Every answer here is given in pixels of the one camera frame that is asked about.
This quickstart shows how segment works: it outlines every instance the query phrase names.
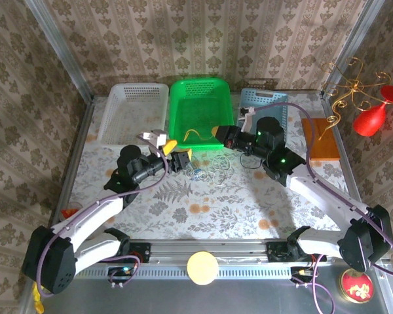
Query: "blue plastic basket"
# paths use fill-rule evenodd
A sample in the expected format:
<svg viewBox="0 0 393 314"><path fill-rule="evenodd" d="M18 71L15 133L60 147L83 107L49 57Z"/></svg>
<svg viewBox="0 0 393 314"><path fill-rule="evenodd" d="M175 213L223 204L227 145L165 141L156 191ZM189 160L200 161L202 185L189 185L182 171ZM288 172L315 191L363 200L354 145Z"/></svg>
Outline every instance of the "blue plastic basket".
<svg viewBox="0 0 393 314"><path fill-rule="evenodd" d="M282 103L288 100L288 96L283 93L277 93L270 90L256 90L253 88L243 88L240 98L239 114L241 107L262 107L271 103ZM287 106L279 106L257 111L252 118L252 128L250 133L256 132L256 123L264 116L272 116L277 119L284 129L285 138L287 136ZM242 127L243 121L237 120L237 126Z"/></svg>

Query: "red circular object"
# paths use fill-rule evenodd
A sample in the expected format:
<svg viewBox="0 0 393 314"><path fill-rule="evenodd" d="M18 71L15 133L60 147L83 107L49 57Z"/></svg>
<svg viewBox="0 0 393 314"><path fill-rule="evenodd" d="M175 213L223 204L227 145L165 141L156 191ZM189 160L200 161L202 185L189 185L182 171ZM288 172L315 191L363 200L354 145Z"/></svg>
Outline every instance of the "red circular object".
<svg viewBox="0 0 393 314"><path fill-rule="evenodd" d="M374 294L374 285L370 277L356 270L346 270L340 281L343 296L354 303L366 303Z"/></svg>
<svg viewBox="0 0 393 314"><path fill-rule="evenodd" d="M386 85L380 89L381 95L388 101L393 103L393 86Z"/></svg>
<svg viewBox="0 0 393 314"><path fill-rule="evenodd" d="M354 130L362 136L373 136L386 120L386 104L382 103L363 111L352 123Z"/></svg>

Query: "gold wire decoration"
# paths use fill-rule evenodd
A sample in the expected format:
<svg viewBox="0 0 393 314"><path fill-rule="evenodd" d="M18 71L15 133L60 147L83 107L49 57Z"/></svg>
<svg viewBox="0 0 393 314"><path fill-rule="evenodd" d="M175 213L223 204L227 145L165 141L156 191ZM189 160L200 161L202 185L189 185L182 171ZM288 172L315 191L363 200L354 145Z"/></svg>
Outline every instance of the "gold wire decoration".
<svg viewBox="0 0 393 314"><path fill-rule="evenodd" d="M356 75L355 78L347 78L344 76L344 74L342 73L341 69L338 68L338 66L336 64L334 64L333 62L328 62L328 63L324 63L320 69L325 72L325 73L332 73L334 70L338 71L341 75L342 78L345 80L345 85L344 84L336 84L333 82L326 82L323 85L323 89L326 91L326 94L329 96L336 96L339 94L339 91L337 88L343 88L343 89L348 89L348 91L346 93L344 93L343 95L339 96L333 103L332 103L332 111L333 111L333 115L329 116L326 120L329 122L329 125L325 128L325 130L323 131L323 133L321 134L321 136L319 137L319 140L322 139L323 135L325 134L326 131L328 131L328 129L333 128L334 126L336 126L340 121L341 121L341 115L338 112L338 109L342 109L345 108L348 105L348 101L346 100L349 99L350 96L350 102L353 104L353 106L355 106L356 109L358 109L359 111L367 111L370 110L371 108L371 103L367 100L363 100L361 101L360 104L357 104L354 100L354 96L356 93L359 94L363 94L367 97L370 97L371 99L380 101L382 103L390 103L387 100L381 100L379 98L376 98L372 95L369 95L367 93L364 92L364 88L367 87L375 87L375 86L380 86L380 85L386 85L388 83L390 83L390 81L392 80L391 76L386 73L386 72L376 72L375 75L377 76L377 80L379 81L376 84L368 84L368 85L364 85L361 81L360 81L360 75L362 74L362 69L364 68L364 63L361 59L358 59L356 57L348 57L346 59L346 64L350 67L356 65L357 63L360 64L360 70L358 71L358 74Z"/></svg>

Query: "white plastic basket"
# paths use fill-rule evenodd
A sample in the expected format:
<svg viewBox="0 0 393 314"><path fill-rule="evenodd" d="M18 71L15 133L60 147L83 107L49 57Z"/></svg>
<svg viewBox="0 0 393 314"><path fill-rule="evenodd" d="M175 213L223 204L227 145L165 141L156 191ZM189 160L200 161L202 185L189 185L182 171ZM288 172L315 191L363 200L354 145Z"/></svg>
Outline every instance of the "white plastic basket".
<svg viewBox="0 0 393 314"><path fill-rule="evenodd" d="M120 151L126 145L147 147L137 134L164 129L169 87L156 83L114 85L109 94L98 141L104 147Z"/></svg>

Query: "green plastic basket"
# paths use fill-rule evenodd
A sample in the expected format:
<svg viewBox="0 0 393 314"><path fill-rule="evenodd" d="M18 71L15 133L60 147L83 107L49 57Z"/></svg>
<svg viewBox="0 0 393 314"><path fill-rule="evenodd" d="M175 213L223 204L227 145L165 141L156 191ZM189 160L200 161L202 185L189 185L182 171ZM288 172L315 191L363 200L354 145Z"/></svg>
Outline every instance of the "green plastic basket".
<svg viewBox="0 0 393 314"><path fill-rule="evenodd" d="M219 150L223 148L211 130L214 126L232 126L233 108L229 85L219 78L180 80L170 89L169 136L179 148ZM186 141L183 141L188 130Z"/></svg>

